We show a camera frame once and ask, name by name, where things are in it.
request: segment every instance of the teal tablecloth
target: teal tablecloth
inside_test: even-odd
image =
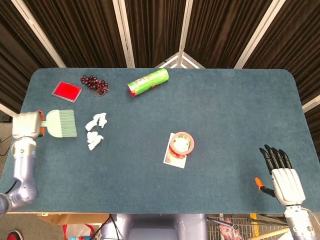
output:
[[[320,165],[293,77],[285,70],[168,69],[170,79],[135,98],[126,84],[155,69],[47,68],[36,71],[22,112],[74,109],[78,137],[37,141],[38,199],[22,212],[283,213],[257,190],[272,180],[259,147],[281,148],[319,212]],[[82,75],[109,83],[94,96]],[[75,103],[51,95],[59,81],[83,87]],[[85,125],[107,113],[104,140],[89,151]],[[163,164],[170,133],[195,140],[185,169]],[[13,183],[7,158],[0,192]]]

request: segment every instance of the robotic hand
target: robotic hand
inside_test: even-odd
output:
[[[309,215],[301,207],[306,196],[288,155],[281,149],[277,150],[268,145],[264,147],[267,151],[263,148],[259,150],[269,169],[274,190],[266,188],[258,177],[255,178],[255,183],[262,192],[276,197],[279,203],[285,206],[284,216],[294,240],[316,240]]]
[[[0,193],[0,216],[32,203],[38,197],[34,177],[35,139],[44,135],[44,129],[40,127],[41,120],[44,120],[44,116],[40,111],[21,113],[13,118],[13,178],[20,182],[20,187],[11,192]]]

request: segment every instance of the brush bristles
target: brush bristles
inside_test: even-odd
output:
[[[73,110],[60,110],[60,123],[63,138],[75,138],[78,136],[75,113]]]

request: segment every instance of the brown curtain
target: brown curtain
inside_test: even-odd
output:
[[[320,1],[289,0],[245,64],[249,69],[286,69],[302,104],[320,94]]]
[[[32,74],[57,65],[10,0],[0,9],[0,103],[19,113]]]
[[[179,51],[186,0],[125,0],[136,68],[154,68]]]
[[[307,111],[305,119],[311,133],[316,153],[320,162],[320,105]]]
[[[112,0],[24,0],[67,67],[125,68]]]
[[[184,51],[205,68],[233,68],[270,3],[271,0],[193,1]]]

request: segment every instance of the cardboard box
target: cardboard box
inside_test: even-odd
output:
[[[46,216],[43,214],[38,214],[37,216],[39,219],[53,225],[101,224],[108,219],[109,213],[48,213]]]

